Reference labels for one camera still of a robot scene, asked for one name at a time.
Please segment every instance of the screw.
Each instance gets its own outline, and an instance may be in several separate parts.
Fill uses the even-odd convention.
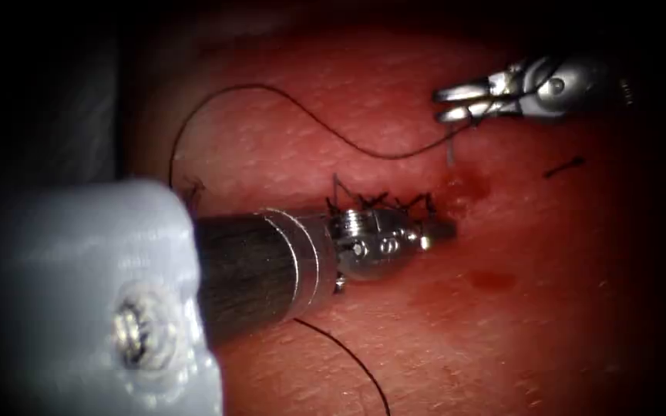
[[[173,359],[177,326],[165,302],[155,294],[140,294],[127,297],[115,313],[114,338],[127,367],[161,371]]]
[[[140,312],[135,305],[124,304],[113,321],[117,348],[123,354],[125,362],[133,366],[139,365],[146,353],[140,333],[139,316]]]
[[[553,96],[561,94],[564,91],[564,81],[559,78],[552,78],[549,80],[549,93]]]
[[[338,277],[335,279],[335,289],[333,290],[333,294],[339,294],[343,292],[345,286],[346,286],[346,276],[339,274]]]
[[[364,242],[362,241],[357,241],[356,243],[354,243],[352,249],[354,250],[354,254],[357,257],[366,256],[366,253],[368,252],[366,249],[366,244],[364,244]]]
[[[385,238],[379,244],[379,251],[384,254],[392,254],[400,248],[400,243],[396,238]]]

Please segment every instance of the black suture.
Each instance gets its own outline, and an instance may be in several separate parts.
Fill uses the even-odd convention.
[[[550,177],[556,175],[557,173],[559,173],[559,172],[561,172],[565,169],[582,166],[582,165],[585,164],[585,162],[586,162],[585,158],[583,158],[582,156],[575,156],[569,162],[562,163],[561,165],[559,165],[559,166],[557,166],[553,169],[549,169],[546,172],[544,172],[543,173],[543,178],[544,179],[549,179]]]
[[[524,92],[523,94],[516,95],[513,97],[513,101],[517,102],[524,96],[534,94],[538,91],[538,89],[546,82],[548,81],[554,73],[559,69],[560,65],[562,64],[563,60],[559,60],[555,66],[547,72],[546,76],[541,80],[541,82],[537,82],[536,85],[533,87],[533,89]],[[360,153],[364,153],[367,156],[373,157],[375,159],[383,159],[383,160],[401,160],[401,159],[408,159],[413,156],[417,156],[421,153],[425,153],[431,149],[436,148],[437,146],[440,146],[442,143],[445,143],[449,141],[452,137],[456,136],[460,132],[462,132],[465,129],[468,129],[469,127],[477,127],[484,119],[488,118],[490,115],[483,115],[480,117],[475,117],[472,114],[469,114],[469,120],[468,123],[458,127],[458,128],[452,128],[449,127],[447,129],[447,133],[437,139],[436,141],[425,145],[423,147],[420,147],[418,149],[415,149],[410,152],[406,153],[400,153],[400,154],[389,154],[389,153],[380,153],[375,150],[371,149],[366,149],[364,147],[361,147],[360,145],[352,142],[349,138],[346,136],[343,136],[338,130],[334,129],[332,126],[328,125],[325,121],[323,121],[320,117],[316,116],[315,113],[313,113],[310,109],[305,107],[301,102],[299,102],[295,97],[291,96],[289,93],[284,91],[283,89],[280,89],[275,86],[270,86],[268,84],[263,84],[259,82],[252,82],[248,84],[236,84],[234,86],[228,86],[223,89],[218,89],[216,91],[210,92],[206,96],[204,96],[193,108],[192,110],[187,114],[186,117],[184,117],[184,120],[181,123],[181,127],[179,128],[179,132],[176,135],[176,138],[173,141],[172,149],[171,149],[171,154],[169,158],[169,172],[168,172],[168,180],[169,180],[169,186],[172,185],[173,182],[173,158],[174,155],[176,155],[177,150],[179,149],[179,145],[181,142],[181,138],[184,134],[184,132],[187,130],[187,127],[189,126],[191,120],[194,118],[194,116],[210,101],[213,99],[216,99],[219,96],[223,96],[225,94],[228,94],[229,92],[237,92],[237,91],[242,91],[242,90],[248,90],[248,89],[260,89],[260,90],[265,90],[269,92],[273,92],[274,94],[277,94],[283,98],[285,98],[287,101],[291,102],[294,104],[296,107],[298,107],[302,112],[310,116],[311,119],[313,119],[317,124],[319,124],[321,127],[324,129],[328,130],[333,136],[336,138],[340,139],[353,149],[359,151]]]
[[[382,390],[382,386],[379,385],[379,382],[377,379],[374,377],[374,374],[366,367],[364,362],[361,360],[361,358],[357,357],[356,354],[354,354],[354,351],[351,351],[348,347],[345,346],[341,341],[338,340],[338,338],[334,337],[332,334],[316,327],[313,324],[310,324],[308,322],[305,322],[302,319],[295,318],[299,324],[302,324],[313,331],[317,332],[318,334],[322,335],[323,337],[328,338],[329,340],[333,341],[336,345],[338,345],[343,351],[346,351],[346,354],[348,354],[354,361],[356,361],[356,364],[358,364],[359,367],[362,368],[362,370],[366,373],[367,377],[369,377],[369,380],[372,381],[374,384],[374,387],[377,388],[377,392],[379,392],[379,397],[382,398],[382,405],[385,407],[385,414],[387,416],[392,416],[391,411],[389,410],[389,401],[387,400],[387,396],[385,395],[385,392]]]

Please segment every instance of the skin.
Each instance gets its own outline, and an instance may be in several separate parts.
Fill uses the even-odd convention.
[[[244,82],[282,88],[360,146],[405,152],[444,132],[433,89],[524,52],[489,30],[417,25],[417,6],[387,15],[351,7],[219,8],[141,39],[129,173],[167,181],[186,114],[208,92]],[[659,191],[653,184],[664,182],[649,168],[659,156],[651,131],[622,113],[490,119],[457,136],[452,166],[444,146],[382,161],[282,98],[242,91],[191,120],[171,186],[199,216],[324,209],[334,173],[365,195],[431,192],[459,237],[385,281],[349,284],[305,320],[368,365],[392,414],[617,414],[659,394],[664,326],[652,288],[661,254],[650,236],[660,194],[632,185]],[[586,163],[543,177],[575,156]],[[228,414],[384,414],[355,362],[295,322],[216,352]]]

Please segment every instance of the dark background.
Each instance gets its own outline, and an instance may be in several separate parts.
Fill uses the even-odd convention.
[[[221,2],[203,7],[220,7]],[[105,182],[122,175],[120,160],[120,86],[131,45],[163,22],[192,13],[197,5],[134,6],[68,3],[56,7],[0,9],[0,196],[30,186]],[[638,116],[660,120],[660,158],[649,166],[659,183],[666,224],[666,6],[654,10],[602,11],[593,5],[464,5],[433,3],[455,16],[474,36],[489,27],[514,29],[536,50],[600,42],[617,50],[641,80]],[[633,155],[634,138],[629,138]],[[649,235],[666,263],[666,234]],[[658,282],[665,305],[666,281]],[[666,361],[666,342],[659,359]],[[659,378],[660,409],[666,413],[666,373]]]

